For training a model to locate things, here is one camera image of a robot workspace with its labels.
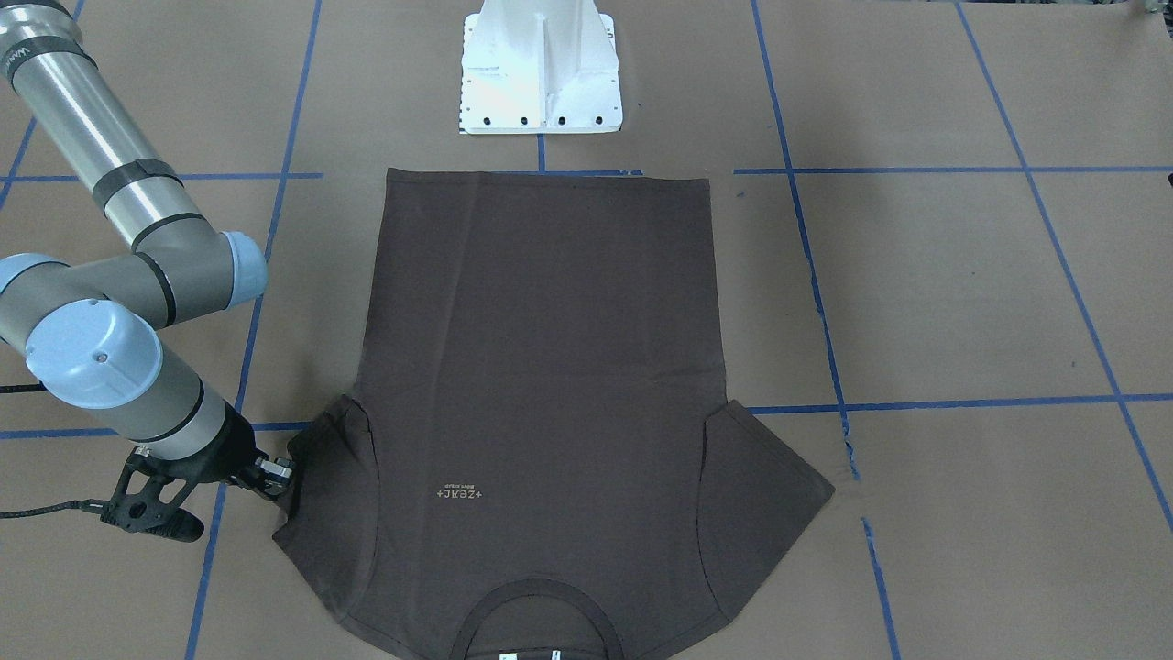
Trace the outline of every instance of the floor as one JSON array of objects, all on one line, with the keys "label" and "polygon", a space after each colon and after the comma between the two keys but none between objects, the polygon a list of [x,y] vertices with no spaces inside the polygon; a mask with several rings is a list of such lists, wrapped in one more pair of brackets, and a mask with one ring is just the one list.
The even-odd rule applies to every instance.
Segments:
[{"label": "floor", "polygon": [[[839,491],[680,658],[1164,659],[1173,647],[1173,41],[1138,2],[599,0],[625,123],[462,136],[479,0],[80,0],[256,305],[163,333],[279,451],[358,367],[387,166],[707,177],[728,394]],[[126,249],[0,94],[0,253]],[[30,383],[14,352],[0,386]],[[0,510],[107,497],[130,445],[0,395]],[[181,545],[0,524],[0,658],[386,658],[203,487]]]}]

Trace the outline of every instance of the blue tape line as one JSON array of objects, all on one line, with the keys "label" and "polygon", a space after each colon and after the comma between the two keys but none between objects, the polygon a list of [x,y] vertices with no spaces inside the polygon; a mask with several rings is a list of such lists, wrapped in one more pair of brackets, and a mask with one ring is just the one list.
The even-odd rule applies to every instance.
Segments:
[{"label": "blue tape line", "polygon": [[[77,0],[77,5],[74,6],[73,19],[80,20],[82,11],[86,9],[86,0]],[[16,177],[16,171],[20,169],[20,163],[25,159],[25,154],[28,151],[28,143],[33,138],[33,129],[36,128],[36,117],[28,120],[28,127],[25,128],[25,136],[20,141],[20,148],[16,149],[16,156],[12,161],[12,166],[8,168],[8,177],[4,182],[4,186],[0,188],[0,209],[4,209],[5,202],[8,200],[8,192],[12,191],[13,181]]]},{"label": "blue tape line", "polygon": [[[289,179],[290,165],[293,162],[293,145],[297,141],[297,129],[301,121],[301,102],[305,98],[305,89],[310,81],[310,63],[313,60],[313,47],[318,35],[318,21],[321,18],[321,0],[316,0],[313,5],[313,18],[310,22],[310,38],[305,46],[305,57],[301,61],[301,77],[298,81],[297,97],[293,101],[293,117],[290,120],[289,136],[285,140],[285,156],[282,158],[282,176],[277,184],[277,197],[273,199],[273,215],[269,218],[269,234],[265,237],[265,260],[273,253],[273,239],[277,237],[277,227],[280,224],[282,207],[285,204],[285,189]],[[244,407],[244,393],[249,386],[249,373],[252,369],[252,354],[257,343],[257,332],[260,327],[260,312],[265,304],[265,297],[260,295],[252,304],[252,319],[249,322],[249,339],[244,346],[244,360],[240,363],[240,381],[236,393],[236,409]]]},{"label": "blue tape line", "polygon": [[76,183],[77,176],[73,173],[38,175],[38,176],[14,176],[13,183]]},{"label": "blue tape line", "polygon": [[1173,165],[1030,165],[1030,171],[1042,172],[1132,172],[1132,171],[1159,171],[1167,173],[1173,171]]},{"label": "blue tape line", "polygon": [[0,441],[27,441],[33,438],[103,438],[117,436],[114,429],[29,429],[0,431]]},{"label": "blue tape line", "polygon": [[324,178],[326,175],[320,171],[298,171],[298,172],[280,172],[280,171],[226,171],[226,172],[206,172],[206,173],[181,173],[179,178],[184,181],[279,181],[282,177],[285,178]]},{"label": "blue tape line", "polygon": [[825,406],[752,406],[746,407],[753,415],[802,415],[808,413],[839,413],[835,404]]},{"label": "blue tape line", "polygon": [[253,431],[300,431],[310,426],[308,422],[264,422],[253,424]]},{"label": "blue tape line", "polygon": [[[265,259],[272,256],[273,238],[277,234],[277,226],[282,216],[282,205],[285,199],[285,188],[289,182],[290,165],[293,162],[293,145],[297,140],[298,124],[301,121],[301,102],[305,98],[306,86],[310,81],[310,64],[313,61],[313,47],[318,35],[318,25],[321,18],[321,0],[314,0],[313,18],[310,21],[310,35],[305,45],[305,57],[301,61],[301,77],[298,81],[297,97],[293,102],[293,116],[290,120],[290,131],[285,141],[285,157],[282,159],[282,176],[277,184],[277,197],[273,199],[273,215],[269,223],[269,236],[265,238]],[[249,339],[244,348],[244,360],[240,365],[240,385],[236,393],[236,409],[244,407],[244,394],[249,386],[249,370],[252,366],[252,352],[257,342],[257,328],[260,325],[260,311],[264,306],[264,295],[257,298],[252,305],[252,320],[249,322]],[[195,660],[196,646],[199,641],[199,622],[203,620],[204,603],[208,596],[208,584],[211,578],[212,560],[216,557],[216,543],[218,540],[219,519],[224,513],[225,487],[221,484],[216,496],[216,512],[212,517],[212,531],[208,538],[208,549],[204,552],[204,574],[199,580],[199,591],[196,594],[196,607],[191,615],[191,630],[188,633],[188,653],[184,660]]]},{"label": "blue tape line", "polygon": [[196,645],[199,642],[199,627],[204,622],[204,604],[208,601],[208,585],[212,579],[212,563],[216,559],[216,542],[219,539],[219,524],[224,517],[224,495],[228,485],[221,484],[216,489],[216,509],[212,512],[212,522],[208,530],[208,546],[204,547],[204,567],[199,573],[199,590],[196,591],[196,608],[191,614],[191,627],[188,628],[188,649],[184,660],[195,660]]},{"label": "blue tape line", "polygon": [[[283,175],[279,171],[221,171],[221,172],[198,172],[198,173],[181,173],[179,178],[184,181],[277,181]],[[284,175],[286,178],[325,178],[326,175],[320,171],[291,171]],[[5,178],[5,181],[12,181],[13,183],[76,183],[77,176],[73,173],[50,173],[50,175],[29,175],[29,176],[12,176]]]},{"label": "blue tape line", "polygon": [[25,152],[28,151],[28,142],[33,138],[33,129],[36,128],[36,117],[28,120],[28,127],[25,129],[25,136],[20,141],[20,148],[16,149],[16,157],[12,159],[12,166],[8,168],[8,178],[4,182],[4,188],[0,188],[0,210],[4,209],[5,202],[8,200],[8,192],[12,190],[12,182],[16,176],[16,170],[20,169],[21,161],[25,159]]},{"label": "blue tape line", "polygon": [[1126,402],[1173,401],[1173,393],[1158,393],[1152,395],[1124,395],[1120,399],[1123,399]]},{"label": "blue tape line", "polygon": [[852,413],[877,411],[877,410],[941,410],[950,408],[1018,408],[1040,406],[1074,406],[1116,403],[1114,395],[1089,395],[1074,397],[1023,397],[1002,400],[945,400],[945,401],[911,401],[911,402],[886,402],[886,403],[849,403],[847,410]]},{"label": "blue tape line", "polygon": [[780,173],[1024,173],[1024,172],[1171,172],[1171,165],[1058,165],[1058,166],[746,166],[735,175]]},{"label": "blue tape line", "polygon": [[955,7],[957,8],[957,15],[961,18],[962,27],[965,29],[965,35],[969,38],[969,42],[974,47],[974,54],[977,55],[977,63],[982,68],[982,75],[985,76],[985,83],[990,87],[990,94],[994,95],[994,102],[998,107],[998,114],[1002,115],[1002,122],[1005,124],[1006,132],[1010,135],[1010,143],[1013,144],[1015,152],[1018,154],[1018,161],[1022,163],[1023,169],[1026,172],[1026,182],[1030,184],[1031,193],[1035,196],[1035,203],[1038,205],[1038,212],[1043,217],[1043,224],[1046,226],[1046,233],[1051,239],[1051,245],[1055,247],[1055,253],[1059,259],[1059,265],[1063,266],[1063,274],[1067,278],[1067,285],[1071,287],[1071,292],[1076,297],[1076,305],[1079,307],[1079,314],[1084,318],[1084,325],[1087,326],[1087,333],[1091,335],[1092,345],[1096,347],[1096,354],[1099,356],[1100,366],[1104,368],[1104,375],[1107,376],[1108,386],[1112,388],[1112,394],[1119,404],[1124,423],[1128,428],[1128,434],[1132,436],[1132,443],[1137,449],[1137,455],[1140,457],[1140,463],[1144,465],[1145,474],[1148,476],[1148,483],[1152,485],[1153,495],[1157,496],[1157,502],[1160,504],[1161,512],[1165,515],[1165,524],[1168,526],[1169,531],[1173,532],[1173,510],[1169,509],[1168,499],[1165,497],[1165,489],[1161,488],[1160,479],[1157,477],[1157,471],[1153,470],[1152,462],[1148,458],[1148,450],[1145,449],[1145,443],[1140,440],[1140,434],[1137,431],[1137,427],[1132,421],[1132,414],[1128,411],[1128,406],[1120,393],[1120,386],[1116,380],[1116,374],[1112,372],[1112,366],[1108,363],[1107,354],[1104,352],[1104,346],[1100,343],[1099,334],[1096,332],[1096,324],[1092,322],[1091,313],[1087,311],[1084,297],[1079,292],[1079,286],[1076,284],[1076,277],[1071,272],[1071,265],[1067,263],[1067,257],[1064,254],[1063,246],[1059,244],[1059,237],[1055,231],[1055,224],[1051,222],[1051,215],[1046,210],[1046,204],[1043,203],[1043,195],[1039,192],[1038,184],[1035,182],[1035,175],[1026,165],[1026,156],[1023,152],[1022,144],[1018,142],[1018,135],[1015,132],[1015,128],[1010,123],[1010,115],[1006,113],[1006,107],[1002,102],[1002,96],[998,94],[998,89],[994,86],[994,77],[990,75],[990,69],[985,66],[985,57],[982,55],[982,49],[977,45],[977,39],[974,36],[974,30],[970,28],[969,20],[965,18],[965,11],[962,8],[962,4],[958,2]]},{"label": "blue tape line", "polygon": [[526,173],[530,176],[643,176],[642,169],[506,169],[496,173]]},{"label": "blue tape line", "polygon": [[[807,265],[811,268],[811,288],[814,292],[814,305],[822,321],[822,338],[827,345],[827,366],[830,369],[830,383],[835,389],[835,403],[839,407],[839,417],[843,427],[843,438],[850,437],[850,423],[847,419],[847,408],[843,404],[843,387],[839,380],[839,367],[835,363],[835,348],[830,341],[830,327],[827,324],[827,312],[822,304],[822,293],[819,291],[819,274],[815,271],[814,254],[811,251],[811,238],[807,234],[806,217],[802,213],[802,200],[799,198],[799,184],[794,177],[794,164],[791,162],[791,147],[786,140],[786,124],[782,121],[782,107],[778,101],[778,90],[774,87],[774,73],[769,64],[769,52],[766,48],[766,35],[761,29],[761,14],[758,11],[758,0],[750,0],[753,8],[753,23],[758,30],[758,46],[761,49],[761,63],[766,69],[766,84],[769,88],[769,100],[774,106],[774,122],[778,125],[778,140],[782,147],[782,161],[786,163],[786,176],[791,184],[791,200],[794,203],[794,215],[799,223],[799,236],[802,238],[802,253],[806,254]],[[857,481],[860,472],[855,463],[852,463],[852,475]]]},{"label": "blue tape line", "polygon": [[888,603],[888,585],[883,579],[883,569],[880,567],[880,556],[876,553],[875,532],[867,517],[860,518],[863,523],[863,536],[868,539],[868,554],[872,556],[872,573],[876,578],[876,591],[880,593],[880,610],[883,612],[883,625],[888,631],[888,647],[891,649],[891,660],[900,660],[900,642],[896,640],[896,624],[891,619],[891,604]]},{"label": "blue tape line", "polygon": [[[262,422],[252,424],[256,431],[300,431],[308,422]],[[117,436],[113,429],[21,429],[0,431],[0,441],[30,441],[42,438],[106,438]]]}]

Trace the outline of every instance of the blue tape grid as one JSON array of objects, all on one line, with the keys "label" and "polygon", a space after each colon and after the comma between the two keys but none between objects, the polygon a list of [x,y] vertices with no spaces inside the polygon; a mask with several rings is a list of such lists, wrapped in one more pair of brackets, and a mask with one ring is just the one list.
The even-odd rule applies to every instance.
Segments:
[{"label": "blue tape grid", "polygon": [[[297,96],[293,102],[293,116],[290,120],[289,136],[285,141],[285,157],[282,159],[282,171],[277,183],[277,196],[273,199],[273,213],[269,222],[269,236],[265,238],[265,259],[273,252],[273,238],[277,236],[277,227],[280,223],[282,207],[285,203],[285,189],[290,177],[290,165],[293,162],[293,145],[297,141],[298,123],[301,120],[301,102],[305,98],[305,89],[310,80],[310,64],[313,61],[313,46],[318,35],[318,23],[321,18],[321,0],[314,0],[313,18],[310,21],[310,35],[306,39],[305,56],[301,61],[301,77],[298,81]],[[237,410],[244,408],[244,396],[249,387],[249,370],[252,367],[252,353],[257,343],[257,328],[260,325],[260,312],[264,307],[264,295],[260,295],[252,304],[252,320],[249,324],[249,339],[244,347],[244,360],[240,366],[240,386],[236,393]],[[216,491],[216,509],[212,513],[211,525],[208,532],[208,546],[204,550],[204,567],[199,578],[199,590],[196,593],[196,604],[191,613],[191,627],[188,632],[188,647],[184,660],[194,660],[196,647],[199,642],[199,627],[203,622],[204,606],[208,601],[208,586],[211,581],[212,564],[216,558],[216,545],[219,542],[219,526],[224,516],[224,496],[228,491],[225,484],[221,484]]]},{"label": "blue tape grid", "polygon": [[[80,14],[84,7],[86,0],[79,0],[75,11],[75,16],[80,18]],[[832,382],[835,389],[836,403],[834,404],[815,404],[815,406],[788,406],[788,407],[758,407],[751,408],[750,410],[755,415],[795,415],[795,414],[839,414],[843,428],[845,442],[849,437],[849,413],[856,411],[888,411],[888,410],[934,410],[934,409],[955,409],[955,408],[1004,408],[1004,407],[1042,407],[1042,406],[1086,406],[1086,404],[1104,404],[1104,403],[1116,403],[1118,404],[1121,416],[1128,428],[1130,435],[1133,438],[1137,453],[1145,467],[1146,474],[1153,487],[1154,495],[1161,505],[1162,512],[1165,513],[1166,522],[1168,523],[1171,530],[1173,530],[1173,515],[1171,515],[1168,502],[1165,497],[1164,490],[1161,489],[1160,482],[1155,472],[1153,471],[1152,464],[1148,460],[1147,450],[1135,429],[1132,421],[1132,416],[1128,411],[1127,403],[1130,402],[1162,402],[1173,401],[1173,393],[1152,393],[1152,394],[1123,394],[1119,389],[1119,385],[1114,377],[1111,365],[1108,363],[1107,356],[1103,349],[1099,341],[1098,334],[1096,333],[1094,324],[1092,322],[1091,314],[1084,304],[1083,295],[1079,292],[1078,285],[1076,283],[1074,275],[1067,264],[1066,257],[1063,252],[1062,245],[1059,244],[1058,236],[1055,232],[1055,227],[1051,223],[1050,215],[1046,210],[1046,205],[1042,198],[1042,193],[1035,182],[1035,172],[1168,172],[1173,170],[1173,165],[1089,165],[1089,166],[1031,166],[1028,164],[1025,155],[1018,142],[1017,134],[1015,132],[1013,125],[1010,122],[1009,115],[1006,113],[1005,106],[1002,102],[1001,95],[994,84],[994,80],[990,76],[989,69],[985,64],[985,59],[982,50],[974,36],[972,29],[969,26],[969,21],[965,16],[964,9],[961,4],[955,4],[958,18],[965,30],[965,34],[970,41],[974,53],[978,60],[978,64],[982,69],[983,76],[990,88],[990,93],[998,107],[998,111],[1002,116],[1003,123],[1005,124],[1008,135],[1011,143],[1015,147],[1015,151],[1019,159],[1018,166],[874,166],[874,168],[795,168],[791,159],[789,144],[786,138],[785,125],[782,122],[781,104],[778,98],[777,88],[773,80],[773,72],[769,64],[768,49],[766,47],[765,34],[761,26],[761,18],[757,0],[751,0],[751,6],[753,9],[754,26],[758,34],[758,42],[761,50],[762,64],[765,68],[767,87],[769,89],[771,101],[773,103],[774,116],[777,120],[779,142],[782,150],[782,157],[785,166],[782,168],[744,168],[735,169],[737,175],[785,175],[787,176],[788,184],[791,188],[792,202],[795,207],[795,216],[799,223],[799,232],[802,238],[804,253],[807,257],[807,261],[811,270],[811,283],[815,297],[815,305],[819,311],[820,319],[823,326],[823,339],[827,346],[827,360],[828,368],[832,375]],[[286,189],[286,183],[290,179],[306,179],[306,178],[321,178],[323,172],[293,172],[290,171],[290,164],[292,161],[293,145],[297,136],[297,128],[300,120],[301,103],[305,95],[306,83],[308,80],[310,66],[313,57],[313,46],[318,29],[318,22],[321,12],[321,0],[316,0],[313,8],[313,18],[310,28],[310,35],[306,43],[305,59],[303,61],[301,79],[299,81],[297,97],[294,102],[293,117],[290,123],[290,131],[286,141],[285,157],[282,165],[282,171],[279,172],[197,172],[197,173],[185,173],[183,178],[187,179],[204,179],[204,181],[229,181],[229,179],[276,179],[278,181],[277,196],[273,203],[273,213],[270,219],[270,230],[265,244],[265,256],[266,258],[272,253],[272,243],[277,232],[277,227],[280,219],[282,206],[284,203],[284,193]],[[19,176],[18,171],[21,162],[23,161],[25,154],[27,152],[29,141],[34,132],[36,125],[35,120],[30,120],[28,127],[25,130],[20,147],[16,151],[16,156],[13,159],[12,166],[6,176],[0,177],[2,182],[2,188],[0,188],[0,209],[4,207],[7,200],[8,193],[14,183],[50,183],[50,182],[75,182],[76,176]],[[830,329],[827,324],[826,313],[822,306],[822,298],[819,291],[818,273],[815,270],[814,254],[811,251],[809,240],[806,232],[806,222],[802,213],[801,198],[798,191],[796,176],[816,173],[816,175],[852,175],[852,173],[1023,173],[1028,177],[1031,191],[1035,196],[1036,204],[1039,209],[1039,215],[1042,216],[1044,224],[1046,225],[1047,233],[1051,238],[1052,245],[1056,250],[1056,254],[1063,266],[1064,273],[1067,278],[1067,283],[1072,290],[1076,301],[1079,306],[1080,313],[1087,326],[1089,333],[1092,338],[1092,342],[1096,347],[1097,354],[1099,355],[1100,363],[1105,370],[1108,383],[1112,389],[1111,395],[1089,395],[1089,396],[1073,396],[1073,397],[1025,397],[1025,399],[999,399],[999,400],[955,400],[955,401],[921,401],[921,402],[881,402],[881,403],[847,403],[843,400],[842,387],[839,380],[838,368],[835,365],[834,348],[832,343]],[[578,176],[642,176],[642,170],[548,170],[547,169],[547,157],[545,157],[545,136],[537,136],[537,169],[520,171],[518,173],[558,173],[558,175],[578,175]],[[245,347],[245,356],[242,363],[240,370],[240,386],[237,392],[236,407],[239,409],[243,407],[244,396],[248,387],[249,370],[252,362],[252,352],[257,338],[257,328],[259,326],[260,313],[263,308],[263,298],[253,304],[252,320],[250,322],[249,339]],[[300,430],[307,426],[306,422],[273,422],[273,423],[258,423],[253,424],[255,429],[258,431],[291,431]],[[115,436],[116,434],[110,429],[47,429],[47,430],[23,430],[23,431],[0,431],[0,441],[4,440],[23,440],[23,438],[55,438],[55,437],[107,437]],[[854,463],[854,453],[852,451],[849,442],[847,442],[847,450],[849,461],[852,464],[853,475],[859,478],[859,471]],[[216,497],[216,509],[213,512],[212,523],[210,525],[209,542],[204,554],[204,566],[201,576],[199,588],[197,593],[196,605],[192,612],[191,627],[189,631],[187,655],[188,660],[195,658],[196,647],[198,642],[199,628],[203,618],[203,610],[206,603],[208,586],[211,578],[211,570],[215,559],[216,545],[219,533],[219,524],[223,517],[225,499],[225,487],[221,485],[217,491]],[[876,552],[875,545],[875,533],[872,528],[870,522],[865,517],[861,519],[865,530],[865,537],[868,545],[868,552],[872,559],[873,572],[876,580],[876,588],[880,598],[881,610],[884,619],[884,626],[888,633],[888,640],[890,645],[890,651],[894,660],[900,660],[900,645],[896,635],[896,628],[893,619],[891,606],[887,594],[887,586],[884,584],[883,570],[880,564],[879,554]]]}]

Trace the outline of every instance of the white metal pedestal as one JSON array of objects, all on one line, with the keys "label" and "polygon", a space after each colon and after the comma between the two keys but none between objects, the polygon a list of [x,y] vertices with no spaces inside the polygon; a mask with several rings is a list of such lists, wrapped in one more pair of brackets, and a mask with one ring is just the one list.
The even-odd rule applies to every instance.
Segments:
[{"label": "white metal pedestal", "polygon": [[610,132],[623,123],[615,21],[594,0],[484,0],[465,19],[462,132]]}]

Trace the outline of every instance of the light blue joint cap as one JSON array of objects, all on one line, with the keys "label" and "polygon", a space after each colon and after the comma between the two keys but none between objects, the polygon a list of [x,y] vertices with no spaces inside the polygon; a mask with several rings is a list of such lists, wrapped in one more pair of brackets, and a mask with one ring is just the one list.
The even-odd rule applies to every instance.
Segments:
[{"label": "light blue joint cap", "polygon": [[8,284],[12,284],[13,279],[20,277],[21,272],[42,263],[62,261],[48,254],[39,254],[35,252],[25,252],[0,259],[0,293],[4,293],[4,290],[8,287]]},{"label": "light blue joint cap", "polygon": [[232,249],[232,299],[228,306],[236,306],[265,292],[269,285],[269,264],[265,252],[239,231],[224,231]]},{"label": "light blue joint cap", "polygon": [[25,343],[25,363],[53,396],[104,410],[141,397],[163,368],[150,324],[114,300],[84,299],[49,312]]}]

